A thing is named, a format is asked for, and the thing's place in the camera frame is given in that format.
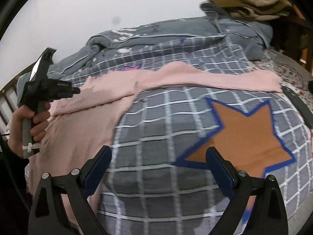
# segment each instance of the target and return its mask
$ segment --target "blue gripper pad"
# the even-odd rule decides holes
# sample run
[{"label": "blue gripper pad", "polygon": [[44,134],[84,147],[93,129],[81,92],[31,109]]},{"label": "blue gripper pad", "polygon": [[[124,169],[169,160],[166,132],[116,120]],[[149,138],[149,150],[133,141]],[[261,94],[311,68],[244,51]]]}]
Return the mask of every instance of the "blue gripper pad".
[{"label": "blue gripper pad", "polygon": [[209,167],[209,170],[212,172],[212,175],[219,186],[222,194],[231,200],[234,193],[234,181],[225,166],[222,164],[221,160],[216,156],[214,151],[211,148],[208,148],[205,153],[205,158]]},{"label": "blue gripper pad", "polygon": [[99,156],[99,159],[92,166],[90,172],[88,172],[88,174],[85,176],[83,190],[83,196],[85,197],[85,199],[87,199],[88,196],[93,195],[95,193],[99,183],[101,182],[104,176],[104,173],[106,172],[107,168],[110,165],[112,159],[111,148],[108,146],[103,146],[100,151],[102,150],[104,151]]}]

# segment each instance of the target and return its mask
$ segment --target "finger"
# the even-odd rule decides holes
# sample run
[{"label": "finger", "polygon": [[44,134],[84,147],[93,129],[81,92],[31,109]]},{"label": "finger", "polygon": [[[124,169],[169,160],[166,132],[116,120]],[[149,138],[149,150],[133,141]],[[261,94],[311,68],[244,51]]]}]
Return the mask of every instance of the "finger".
[{"label": "finger", "polygon": [[34,141],[42,141],[46,134],[47,134],[46,131],[42,131],[40,134],[34,137]]},{"label": "finger", "polygon": [[44,104],[44,107],[45,107],[46,110],[49,110],[51,108],[51,104],[49,102],[46,102]]},{"label": "finger", "polygon": [[42,121],[45,121],[47,120],[48,118],[50,117],[50,112],[49,111],[44,111],[44,112],[41,112],[39,114],[37,114],[36,116],[34,116],[34,118],[32,119],[32,121],[35,123],[35,124],[38,124]]},{"label": "finger", "polygon": [[49,122],[47,120],[41,122],[40,124],[37,124],[30,130],[30,134],[32,136],[36,136],[40,134],[42,131],[44,131],[49,125]]},{"label": "finger", "polygon": [[29,107],[22,105],[13,113],[12,121],[21,121],[23,118],[31,119],[34,115],[35,113]]}]

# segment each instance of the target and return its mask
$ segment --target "human hand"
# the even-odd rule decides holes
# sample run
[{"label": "human hand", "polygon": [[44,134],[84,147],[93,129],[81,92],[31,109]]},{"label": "human hand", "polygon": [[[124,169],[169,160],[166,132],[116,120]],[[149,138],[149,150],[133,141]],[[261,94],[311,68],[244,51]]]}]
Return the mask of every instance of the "human hand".
[{"label": "human hand", "polygon": [[22,121],[24,118],[32,119],[37,124],[30,130],[30,134],[33,136],[34,141],[40,142],[45,136],[45,129],[48,127],[47,121],[50,117],[49,109],[50,103],[45,103],[46,111],[43,111],[37,115],[30,110],[26,105],[19,107],[14,111],[12,116],[12,123],[10,128],[10,137],[7,142],[9,148],[20,158],[23,158],[23,141],[22,141]]}]

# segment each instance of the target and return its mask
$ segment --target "bed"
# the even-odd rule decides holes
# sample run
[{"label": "bed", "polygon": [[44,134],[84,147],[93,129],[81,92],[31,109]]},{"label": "bed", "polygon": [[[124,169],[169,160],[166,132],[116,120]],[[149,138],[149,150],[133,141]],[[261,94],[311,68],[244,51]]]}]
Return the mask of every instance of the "bed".
[{"label": "bed", "polygon": [[[290,21],[275,21],[270,26],[269,24],[256,25],[253,22],[244,22],[244,24],[238,21],[228,22],[225,18],[219,18],[220,16],[214,11],[211,15],[207,14],[207,16],[211,16],[209,21],[212,24],[216,24],[218,20],[219,22],[215,25],[217,27],[205,28],[204,33],[201,32],[203,31],[201,27],[207,24],[206,17],[183,18],[100,33],[91,37],[86,47],[83,47],[78,53],[58,64],[52,65],[49,74],[51,77],[69,80],[74,86],[79,87],[84,84],[87,76],[101,76],[109,70],[157,70],[170,61],[186,61],[197,69],[211,73],[238,74],[251,70],[270,70],[278,74],[281,77],[281,84],[292,88],[313,111],[312,94],[307,88],[308,82],[312,80],[311,56],[308,56],[306,68],[298,63],[301,50],[298,49],[297,43],[304,34],[310,36],[305,21],[295,21],[291,18]],[[242,32],[234,30],[238,27],[231,28],[232,25],[237,26],[238,24],[242,25],[240,28]],[[282,31],[281,28],[277,27],[279,25],[286,26],[286,29],[296,25],[298,31],[291,34],[288,31]],[[175,28],[182,29],[182,31],[173,33]],[[270,45],[270,30],[272,28],[274,31],[273,41]],[[238,38],[243,34],[249,36],[249,42],[243,42],[244,38]],[[134,37],[137,37],[141,42],[134,42]],[[309,38],[308,54],[312,53],[312,42],[313,40]],[[32,66],[33,64],[2,89],[0,115],[3,130],[1,133],[9,133],[12,112],[17,108],[16,103],[20,98],[21,86],[28,79]],[[174,130],[175,133],[170,136],[173,142],[178,142],[177,149],[186,150],[186,144],[192,145],[199,137],[210,130],[211,124],[206,120],[210,111],[202,103],[204,97],[211,97],[232,104],[243,111],[249,111],[257,103],[269,99],[271,104],[277,104],[277,114],[284,114],[279,119],[286,121],[288,124],[290,120],[296,118],[296,125],[289,123],[288,128],[281,130],[279,128],[279,130],[281,135],[290,134],[290,137],[294,137],[296,130],[301,128],[299,137],[303,139],[302,145],[300,146],[297,139],[292,140],[294,143],[292,151],[297,161],[275,170],[273,174],[280,184],[285,200],[289,219],[289,233],[296,234],[309,217],[313,211],[311,194],[313,179],[312,132],[303,125],[300,114],[283,94],[185,86],[169,87],[142,92],[116,127],[112,145],[113,152],[117,151],[117,155],[120,148],[123,153],[126,154],[127,152],[127,155],[129,155],[128,160],[131,161],[126,163],[117,157],[108,170],[108,176],[114,174],[119,178],[119,175],[125,176],[125,172],[128,172],[129,181],[136,184],[136,189],[115,180],[115,190],[113,192],[112,185],[104,178],[98,219],[110,234],[115,234],[115,232],[124,234],[122,231],[129,233],[143,231],[147,223],[150,227],[153,227],[159,225],[160,222],[168,234],[175,234],[176,213],[166,217],[159,213],[147,218],[144,210],[140,213],[130,211],[134,205],[140,205],[142,199],[154,201],[154,203],[151,203],[152,207],[158,205],[158,201],[168,201],[169,197],[173,195],[179,195],[182,202],[188,202],[188,198],[192,197],[205,199],[206,205],[198,206],[196,210],[193,209],[191,212],[188,212],[189,210],[184,209],[182,206],[183,217],[181,222],[184,227],[187,227],[185,234],[207,234],[222,215],[228,204],[228,199],[221,195],[210,172],[205,170],[191,171],[187,167],[177,168],[175,171],[178,174],[177,179],[184,180],[185,177],[188,179],[173,192],[168,188],[174,187],[173,181],[167,180],[165,184],[158,184],[158,180],[173,175],[173,169],[169,162],[175,160],[161,158],[162,160],[158,162],[138,164],[139,158],[134,149],[127,149],[127,147],[134,146],[132,142],[141,141],[142,137],[138,133],[130,131],[135,130],[136,124],[140,124],[142,119],[150,121],[145,127],[146,133],[150,137],[147,144],[153,141],[152,137],[158,137],[158,140],[160,140],[159,147],[162,147],[163,142],[161,140],[165,139],[168,134],[162,130],[157,130],[155,133],[153,128],[159,126],[160,123],[165,124],[167,116],[183,116],[178,118],[176,122],[173,119],[173,123],[168,126],[175,128],[181,121],[188,121],[187,124],[180,124],[179,128]],[[175,112],[168,113],[166,109],[165,111],[158,110],[160,107],[175,104],[179,104],[175,107]],[[142,117],[144,108],[150,108],[147,117]],[[29,175],[28,168],[25,172],[26,179]],[[143,170],[154,172],[147,173],[147,178],[152,183],[149,183],[148,180],[137,181],[138,172],[143,172]],[[150,188],[150,192],[143,191],[142,186]],[[171,204],[174,205],[174,202],[169,201],[168,205]],[[240,224],[236,233],[241,233],[244,226],[244,223]],[[122,231],[116,231],[116,227],[122,227]]]}]

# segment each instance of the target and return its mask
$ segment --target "white wall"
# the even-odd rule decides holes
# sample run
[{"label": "white wall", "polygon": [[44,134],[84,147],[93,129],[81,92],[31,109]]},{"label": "white wall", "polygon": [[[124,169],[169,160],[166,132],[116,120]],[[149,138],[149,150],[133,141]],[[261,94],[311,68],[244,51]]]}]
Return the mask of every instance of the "white wall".
[{"label": "white wall", "polygon": [[54,62],[93,34],[155,21],[203,16],[204,0],[29,0],[0,41],[0,89],[36,61],[46,47]]}]

